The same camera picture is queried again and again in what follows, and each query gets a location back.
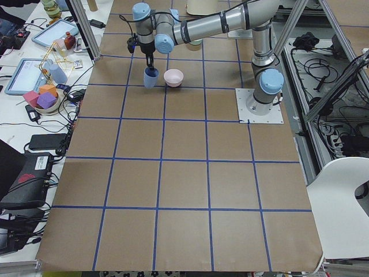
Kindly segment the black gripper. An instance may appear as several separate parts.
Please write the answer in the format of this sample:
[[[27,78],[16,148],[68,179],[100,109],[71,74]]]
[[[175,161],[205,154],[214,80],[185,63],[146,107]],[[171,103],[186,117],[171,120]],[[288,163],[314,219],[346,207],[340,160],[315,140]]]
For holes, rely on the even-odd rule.
[[[146,65],[149,70],[153,70],[153,54],[155,52],[155,42],[143,42],[142,36],[134,33],[127,40],[127,49],[129,53],[134,54],[135,49],[140,48],[141,52],[146,56]]]

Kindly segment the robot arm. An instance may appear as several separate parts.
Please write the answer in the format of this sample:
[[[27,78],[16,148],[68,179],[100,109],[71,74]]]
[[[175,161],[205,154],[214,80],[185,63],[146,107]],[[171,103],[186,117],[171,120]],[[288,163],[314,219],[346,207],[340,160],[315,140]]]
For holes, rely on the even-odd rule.
[[[251,30],[253,36],[252,67],[256,88],[246,101],[249,112],[268,114],[274,99],[284,84],[283,75],[274,68],[277,58],[272,47],[272,19],[279,7],[278,1],[244,1],[217,13],[191,20],[180,20],[177,10],[152,10],[145,2],[132,8],[136,31],[127,41],[133,53],[140,47],[146,65],[154,70],[155,51],[169,54],[175,46],[237,29]]]

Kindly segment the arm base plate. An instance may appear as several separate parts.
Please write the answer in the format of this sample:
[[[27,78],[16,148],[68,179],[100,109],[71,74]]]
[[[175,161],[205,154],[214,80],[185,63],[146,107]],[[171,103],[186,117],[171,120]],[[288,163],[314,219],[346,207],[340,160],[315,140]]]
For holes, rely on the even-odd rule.
[[[284,123],[278,96],[275,96],[269,104],[260,104],[254,99],[252,88],[236,88],[235,93],[240,123]]]

